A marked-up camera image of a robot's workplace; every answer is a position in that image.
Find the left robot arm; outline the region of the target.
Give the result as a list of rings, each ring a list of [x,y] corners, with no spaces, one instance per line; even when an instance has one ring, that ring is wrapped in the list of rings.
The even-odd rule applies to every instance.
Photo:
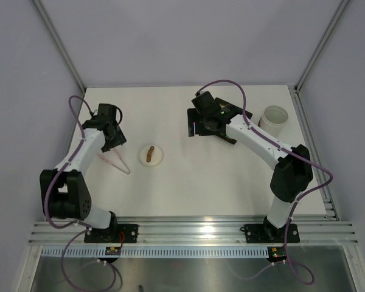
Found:
[[[80,124],[81,139],[77,148],[52,170],[40,174],[43,212],[55,229],[64,229],[78,223],[86,228],[87,242],[113,242],[119,237],[114,212],[92,204],[85,175],[92,160],[126,143],[120,128],[121,109],[101,103],[95,114]]]

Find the aluminium frame post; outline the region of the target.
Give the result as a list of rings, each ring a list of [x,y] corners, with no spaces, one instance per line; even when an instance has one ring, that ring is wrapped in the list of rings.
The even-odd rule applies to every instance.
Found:
[[[337,8],[335,9],[333,15],[330,18],[323,34],[321,35],[318,44],[316,45],[311,57],[309,58],[304,70],[301,73],[301,76],[298,78],[296,84],[294,85],[294,91],[296,94],[299,94],[302,87],[304,86],[307,78],[309,77],[310,73],[312,72],[313,68],[315,67],[316,63],[318,62],[321,54],[323,53],[327,43],[331,39],[332,35],[334,34],[336,27],[338,26],[341,18],[345,14],[348,6],[352,3],[351,0],[340,0]]]
[[[60,55],[61,59],[63,60],[64,65],[68,69],[72,79],[74,80],[75,84],[77,85],[78,89],[82,94],[86,92],[86,86],[78,73],[77,68],[75,67],[72,58],[70,57],[63,40],[61,39],[57,28],[47,11],[47,8],[40,0],[30,0],[30,4],[35,10],[36,14],[38,15],[39,19],[41,20],[43,26],[46,29],[46,32],[50,39],[52,40],[58,54]]]

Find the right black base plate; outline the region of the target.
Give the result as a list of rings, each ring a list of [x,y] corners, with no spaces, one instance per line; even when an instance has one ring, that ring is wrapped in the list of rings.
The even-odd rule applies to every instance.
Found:
[[[299,231],[296,224],[290,224],[288,233],[285,235],[286,226],[277,229],[272,225],[263,223],[245,224],[240,228],[244,233],[247,243],[300,243]]]

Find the white cylindrical container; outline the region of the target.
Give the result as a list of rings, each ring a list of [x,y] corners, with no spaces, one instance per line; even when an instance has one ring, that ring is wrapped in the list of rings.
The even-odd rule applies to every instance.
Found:
[[[289,115],[286,109],[281,106],[271,105],[263,110],[259,127],[271,136],[278,137],[288,119]]]

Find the right aluminium frame post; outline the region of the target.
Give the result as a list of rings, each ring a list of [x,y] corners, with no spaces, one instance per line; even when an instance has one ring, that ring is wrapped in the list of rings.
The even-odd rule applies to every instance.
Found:
[[[318,62],[321,54],[323,53],[327,43],[331,39],[332,35],[334,34],[336,27],[338,26],[341,18],[345,14],[348,6],[352,3],[351,0],[340,0],[337,8],[335,9],[333,15],[330,18],[323,34],[321,35],[318,44],[316,45],[311,57],[309,58],[304,70],[301,73],[301,76],[298,78],[296,84],[294,85],[294,91],[296,94],[299,94],[302,87],[304,86],[307,78],[309,77],[310,73],[312,72],[313,68],[315,67],[316,63]]]

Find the left aluminium frame post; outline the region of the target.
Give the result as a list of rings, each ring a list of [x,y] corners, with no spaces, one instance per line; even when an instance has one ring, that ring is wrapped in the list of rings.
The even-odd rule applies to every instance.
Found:
[[[75,67],[72,58],[70,57],[63,40],[61,39],[57,28],[47,11],[47,8],[40,0],[30,0],[30,4],[35,10],[36,14],[38,15],[39,19],[41,20],[43,26],[46,29],[46,32],[50,39],[52,40],[58,54],[60,55],[61,59],[63,60],[64,65],[68,69],[72,79],[74,80],[75,84],[77,85],[78,89],[82,94],[86,92],[86,86],[78,73],[77,68]]]

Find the dark square teal plate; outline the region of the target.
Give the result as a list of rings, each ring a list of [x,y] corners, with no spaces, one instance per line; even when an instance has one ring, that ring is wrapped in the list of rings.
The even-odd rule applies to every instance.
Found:
[[[216,97],[215,101],[221,106],[222,109],[228,108],[228,109],[232,110],[235,114],[242,114],[242,109],[237,107],[234,104],[231,104],[223,99],[220,99],[219,97]],[[235,139],[232,139],[229,136],[227,136],[225,134],[225,132],[217,133],[216,137],[219,137],[220,139],[222,139],[232,145],[235,145],[237,143],[237,141]]]

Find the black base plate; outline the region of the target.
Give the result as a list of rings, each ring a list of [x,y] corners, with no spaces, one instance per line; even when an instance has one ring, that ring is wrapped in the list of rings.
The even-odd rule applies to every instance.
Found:
[[[92,229],[84,237],[85,243],[137,243],[137,224],[117,224],[106,229]]]
[[[263,223],[245,224],[240,228],[244,233],[247,243],[300,243],[299,231],[296,224],[290,224],[288,233],[285,235],[286,226],[277,229],[272,225]]]

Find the aluminium rail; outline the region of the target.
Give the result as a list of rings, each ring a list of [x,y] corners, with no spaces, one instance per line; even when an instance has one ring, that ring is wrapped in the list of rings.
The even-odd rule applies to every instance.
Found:
[[[139,246],[241,246],[245,235],[240,228],[246,223],[260,223],[261,217],[120,217],[119,223],[137,224]],[[295,216],[300,244],[307,246],[354,246],[358,239],[352,224],[334,217]],[[30,245],[63,245],[83,230],[72,225],[54,229],[37,221],[31,230]]]

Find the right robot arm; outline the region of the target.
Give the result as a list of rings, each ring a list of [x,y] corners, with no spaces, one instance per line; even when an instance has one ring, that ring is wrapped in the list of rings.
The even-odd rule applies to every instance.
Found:
[[[249,121],[246,111],[215,98],[208,91],[198,92],[187,110],[189,136],[216,136],[235,144],[240,142],[253,151],[273,175],[269,187],[274,194],[268,215],[252,230],[255,236],[278,241],[285,235],[291,207],[313,179],[309,150],[277,142],[273,136]]]

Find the white round lid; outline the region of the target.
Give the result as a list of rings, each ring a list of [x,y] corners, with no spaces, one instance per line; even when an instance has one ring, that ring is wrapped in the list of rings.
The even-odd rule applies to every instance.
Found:
[[[163,150],[158,147],[157,145],[153,145],[155,147],[155,150],[153,152],[153,156],[150,163],[146,162],[146,155],[148,152],[149,147],[152,145],[145,146],[142,148],[139,152],[139,162],[145,166],[145,167],[156,167],[158,166],[164,158],[164,152]]]

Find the clear plastic tongs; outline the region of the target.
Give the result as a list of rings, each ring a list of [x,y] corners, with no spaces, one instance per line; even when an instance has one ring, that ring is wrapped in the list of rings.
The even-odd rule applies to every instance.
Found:
[[[111,167],[115,168],[116,170],[126,174],[130,175],[131,171],[130,168],[127,166],[125,161],[123,160],[120,153],[117,151],[116,148],[113,148],[112,150],[105,152],[105,153],[98,153],[97,157],[101,159],[103,162],[107,163]]]

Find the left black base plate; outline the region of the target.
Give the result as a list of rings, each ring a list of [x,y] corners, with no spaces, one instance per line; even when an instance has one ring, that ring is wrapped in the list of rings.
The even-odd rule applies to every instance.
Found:
[[[85,243],[137,243],[137,224],[117,224],[106,229],[92,229],[84,237]]]

